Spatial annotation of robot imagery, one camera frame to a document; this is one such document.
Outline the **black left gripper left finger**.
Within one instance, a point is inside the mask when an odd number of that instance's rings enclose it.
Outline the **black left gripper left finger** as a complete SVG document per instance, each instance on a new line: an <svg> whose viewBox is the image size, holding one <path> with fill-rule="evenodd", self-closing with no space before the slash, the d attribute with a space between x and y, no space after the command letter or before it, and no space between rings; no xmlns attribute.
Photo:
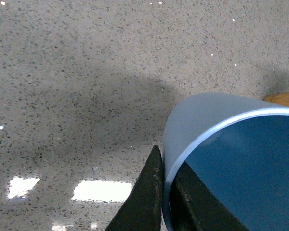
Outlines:
<svg viewBox="0 0 289 231"><path fill-rule="evenodd" d="M107 231L159 231L163 196L163 163L153 146L129 195L106 227Z"/></svg>

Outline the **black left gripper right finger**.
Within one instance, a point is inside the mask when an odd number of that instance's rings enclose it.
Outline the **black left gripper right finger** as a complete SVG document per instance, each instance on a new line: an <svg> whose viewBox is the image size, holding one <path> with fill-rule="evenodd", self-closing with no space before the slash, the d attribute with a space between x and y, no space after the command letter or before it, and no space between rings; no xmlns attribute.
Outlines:
<svg viewBox="0 0 289 231"><path fill-rule="evenodd" d="M175 231L247 231L184 162L171 186L171 222Z"/></svg>

